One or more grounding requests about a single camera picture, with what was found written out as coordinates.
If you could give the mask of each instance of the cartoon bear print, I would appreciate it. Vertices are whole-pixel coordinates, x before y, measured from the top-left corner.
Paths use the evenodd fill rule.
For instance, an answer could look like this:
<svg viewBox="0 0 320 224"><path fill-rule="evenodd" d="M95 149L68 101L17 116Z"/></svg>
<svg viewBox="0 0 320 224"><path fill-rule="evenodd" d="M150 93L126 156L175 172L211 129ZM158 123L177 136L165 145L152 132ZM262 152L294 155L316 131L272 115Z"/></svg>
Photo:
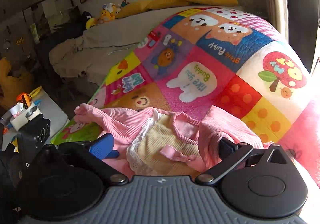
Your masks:
<svg viewBox="0 0 320 224"><path fill-rule="evenodd" d="M139 112L150 106L150 98L143 87L115 100L111 103L111 106L130 108Z"/></svg>
<svg viewBox="0 0 320 224"><path fill-rule="evenodd" d="M107 105L107 107L124 107L136 111L142 111L150 106L171 110L156 83L131 91Z"/></svg>
<svg viewBox="0 0 320 224"><path fill-rule="evenodd" d="M168 43L171 35L167 35L164 39L164 45L167 46L163 51L160 52L159 55L154 56L151 59L151 63L154 64L154 68L158 69L158 75L162 75L167 72L168 67L170 67L174 61L176 54L178 53L179 47L182 45L182 41L177 41L175 39L171 39L170 43Z"/></svg>
<svg viewBox="0 0 320 224"><path fill-rule="evenodd" d="M206 35L206 39L218 39L228 41L232 45L238 45L241 40L252 33L252 29L236 22L228 22L213 26L212 30Z"/></svg>
<svg viewBox="0 0 320 224"><path fill-rule="evenodd" d="M204 34L208 33L212 30L213 26L219 23L213 16L214 14L203 11L201 14L184 18L173 26L171 30L191 43L196 44Z"/></svg>

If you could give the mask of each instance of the stuffed toy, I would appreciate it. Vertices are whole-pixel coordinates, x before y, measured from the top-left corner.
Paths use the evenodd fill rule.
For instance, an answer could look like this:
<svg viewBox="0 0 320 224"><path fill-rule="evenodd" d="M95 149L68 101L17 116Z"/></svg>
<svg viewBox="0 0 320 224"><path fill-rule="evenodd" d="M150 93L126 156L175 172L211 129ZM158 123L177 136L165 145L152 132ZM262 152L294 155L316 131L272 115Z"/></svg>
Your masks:
<svg viewBox="0 0 320 224"><path fill-rule="evenodd" d="M113 21L116 18L116 15L119 13L120 8L113 3L108 3L103 5L100 18L91 18L87 21L86 29L96 26L98 24L106 23Z"/></svg>
<svg viewBox="0 0 320 224"><path fill-rule="evenodd" d="M121 5L120 5L120 8L122 9L124 6L130 4L130 2L127 2L127 0L123 0Z"/></svg>
<svg viewBox="0 0 320 224"><path fill-rule="evenodd" d="M8 76L11 64L6 58L0 60L0 106L8 110L16 104L16 98L22 92L30 93L34 78L29 72L23 72L19 78Z"/></svg>

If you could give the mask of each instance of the beige bedsheet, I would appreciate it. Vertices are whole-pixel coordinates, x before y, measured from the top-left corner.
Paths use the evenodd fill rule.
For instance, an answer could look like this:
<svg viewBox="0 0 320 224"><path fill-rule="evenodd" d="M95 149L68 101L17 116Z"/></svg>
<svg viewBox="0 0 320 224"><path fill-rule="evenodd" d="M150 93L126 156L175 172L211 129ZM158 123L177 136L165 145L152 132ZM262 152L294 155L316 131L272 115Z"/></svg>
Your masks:
<svg viewBox="0 0 320 224"><path fill-rule="evenodd" d="M110 68L124 59L153 27L169 16L192 7L153 10L104 23L84 31L82 37L69 39L49 53L50 63L60 77L85 75L100 85Z"/></svg>

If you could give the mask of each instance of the colorful quilt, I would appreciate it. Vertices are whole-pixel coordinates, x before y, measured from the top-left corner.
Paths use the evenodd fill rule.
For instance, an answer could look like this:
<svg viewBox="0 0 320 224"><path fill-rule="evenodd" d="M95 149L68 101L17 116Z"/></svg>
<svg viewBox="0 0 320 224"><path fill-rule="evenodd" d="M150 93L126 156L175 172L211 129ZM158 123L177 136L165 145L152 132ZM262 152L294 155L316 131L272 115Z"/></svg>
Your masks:
<svg viewBox="0 0 320 224"><path fill-rule="evenodd" d="M319 184L319 140L307 134L314 128L310 118L319 118L310 81L297 54L265 20L227 7L193 8L154 28L110 70L89 104L152 106L198 120L218 106L262 142L281 143ZM94 140L100 132L96 124L72 120L54 143Z"/></svg>

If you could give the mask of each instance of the cartoon dog print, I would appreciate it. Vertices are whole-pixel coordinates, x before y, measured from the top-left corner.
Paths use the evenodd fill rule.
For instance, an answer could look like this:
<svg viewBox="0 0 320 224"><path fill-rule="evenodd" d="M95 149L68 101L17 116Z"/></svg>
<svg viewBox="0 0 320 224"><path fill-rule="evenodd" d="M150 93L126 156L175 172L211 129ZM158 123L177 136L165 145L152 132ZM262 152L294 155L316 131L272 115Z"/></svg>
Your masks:
<svg viewBox="0 0 320 224"><path fill-rule="evenodd" d="M214 26L206 35L206 39L218 39L228 41L232 45L238 45L241 40L252 33L252 29L239 23L228 22Z"/></svg>
<svg viewBox="0 0 320 224"><path fill-rule="evenodd" d="M212 30L213 26L219 24L219 20L216 17L221 18L212 13L202 11L200 14L184 18L173 26L171 30L191 43L196 44L203 35Z"/></svg>
<svg viewBox="0 0 320 224"><path fill-rule="evenodd" d="M162 75L167 72L168 67L170 67L174 61L179 47L182 45L182 41L176 41L171 39L168 44L168 39L171 35L167 35L164 39L164 45L167 46L159 55L154 56L151 59L151 64L154 64L154 68L158 69L158 75Z"/></svg>

